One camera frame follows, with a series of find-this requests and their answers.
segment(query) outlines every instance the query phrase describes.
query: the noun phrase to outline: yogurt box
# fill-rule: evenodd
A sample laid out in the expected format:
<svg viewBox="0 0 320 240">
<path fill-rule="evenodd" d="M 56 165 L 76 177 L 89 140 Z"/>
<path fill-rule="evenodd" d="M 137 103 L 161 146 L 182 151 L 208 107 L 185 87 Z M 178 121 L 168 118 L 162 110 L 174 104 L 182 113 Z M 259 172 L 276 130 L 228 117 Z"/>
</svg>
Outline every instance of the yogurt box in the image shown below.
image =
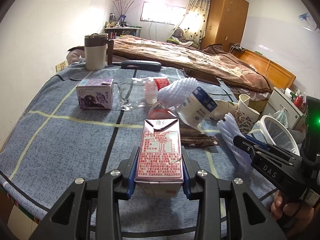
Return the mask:
<svg viewBox="0 0 320 240">
<path fill-rule="evenodd" d="M 78 101 L 81 109 L 111 109 L 113 79 L 83 79 L 77 85 Z"/>
<path fill-rule="evenodd" d="M 178 119 L 145 120 L 135 182 L 152 197 L 178 195 L 183 184 Z"/>
</svg>

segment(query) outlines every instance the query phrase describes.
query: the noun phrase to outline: hand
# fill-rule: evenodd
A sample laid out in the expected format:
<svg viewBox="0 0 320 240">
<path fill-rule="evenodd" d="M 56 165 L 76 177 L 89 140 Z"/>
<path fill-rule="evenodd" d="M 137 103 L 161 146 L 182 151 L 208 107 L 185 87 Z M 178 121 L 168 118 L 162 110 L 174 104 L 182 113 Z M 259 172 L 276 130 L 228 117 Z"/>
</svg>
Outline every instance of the hand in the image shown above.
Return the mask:
<svg viewBox="0 0 320 240">
<path fill-rule="evenodd" d="M 288 203 L 286 204 L 281 192 L 278 190 L 274 201 L 271 205 L 271 216 L 278 220 L 282 218 L 283 214 L 287 216 L 292 216 L 295 211 L 298 209 L 300 203 Z M 293 236 L 297 233 L 302 232 L 310 224 L 313 218 L 314 209 L 307 205 L 306 203 L 302 204 L 302 207 L 298 214 L 295 216 L 297 218 L 294 226 L 286 233 L 287 237 Z"/>
</svg>

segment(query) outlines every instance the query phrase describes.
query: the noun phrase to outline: smartphone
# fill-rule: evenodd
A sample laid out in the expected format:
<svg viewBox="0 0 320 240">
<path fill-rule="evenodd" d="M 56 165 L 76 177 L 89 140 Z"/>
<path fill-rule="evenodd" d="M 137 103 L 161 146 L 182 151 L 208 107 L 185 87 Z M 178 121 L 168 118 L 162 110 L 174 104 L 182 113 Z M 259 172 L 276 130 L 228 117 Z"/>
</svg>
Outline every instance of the smartphone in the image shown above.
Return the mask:
<svg viewBox="0 0 320 240">
<path fill-rule="evenodd" d="M 186 68 L 183 68 L 182 70 L 185 77 L 194 77 L 198 81 L 220 86 L 219 80 L 212 74 L 203 73 L 200 71 L 186 69 Z"/>
</svg>

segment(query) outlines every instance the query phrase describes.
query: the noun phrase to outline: blanket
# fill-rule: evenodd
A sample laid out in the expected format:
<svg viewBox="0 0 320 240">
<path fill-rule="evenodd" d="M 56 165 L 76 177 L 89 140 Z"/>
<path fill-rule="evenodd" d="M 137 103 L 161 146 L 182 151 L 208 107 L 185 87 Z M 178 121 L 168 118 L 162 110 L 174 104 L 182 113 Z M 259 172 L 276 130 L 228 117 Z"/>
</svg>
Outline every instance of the blanket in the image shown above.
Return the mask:
<svg viewBox="0 0 320 240">
<path fill-rule="evenodd" d="M 85 63 L 71 65 L 42 87 L 16 124 L 0 154 L 0 183 L 19 205 L 40 220 L 75 178 L 101 177 L 117 168 L 140 144 L 149 109 L 121 111 L 117 83 L 123 78 L 145 76 L 183 77 L 181 70 L 162 67 L 160 72 L 121 69 L 118 66 L 88 72 Z M 112 110 L 82 110 L 75 87 L 83 78 L 114 78 Z M 214 86 L 200 82 L 213 99 L 236 102 L 221 82 Z M 268 201 L 274 186 L 257 171 L 244 174 L 223 141 L 216 121 L 206 118 L 202 132 L 216 136 L 218 146 L 187 146 L 189 158 L 217 178 L 242 178 L 258 198 Z M 122 237 L 145 240 L 191 240 L 194 237 L 199 201 L 186 199 L 182 189 L 177 198 L 147 197 L 136 187 L 129 201 L 119 202 Z M 92 230 L 95 226 L 92 215 Z M 221 205 L 222 235 L 226 234 L 225 207 Z"/>
<path fill-rule="evenodd" d="M 171 43 L 151 41 L 134 36 L 114 39 L 114 54 L 137 60 L 156 60 L 165 66 L 189 68 L 210 73 L 226 84 L 258 93 L 272 92 L 266 78 L 247 63 L 211 45 L 204 51 Z"/>
</svg>

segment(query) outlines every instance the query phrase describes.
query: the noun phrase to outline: beige thermos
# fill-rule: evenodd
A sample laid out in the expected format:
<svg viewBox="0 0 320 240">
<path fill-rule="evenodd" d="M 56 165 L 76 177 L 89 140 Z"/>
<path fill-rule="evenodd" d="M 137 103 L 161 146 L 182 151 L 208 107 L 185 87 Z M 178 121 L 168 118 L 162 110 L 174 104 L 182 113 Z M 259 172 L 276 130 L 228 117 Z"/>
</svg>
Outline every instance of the beige thermos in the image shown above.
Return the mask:
<svg viewBox="0 0 320 240">
<path fill-rule="evenodd" d="M 106 65 L 108 44 L 108 65 L 112 64 L 113 40 L 107 33 L 92 34 L 84 37 L 85 67 L 88 71 L 103 69 Z"/>
</svg>

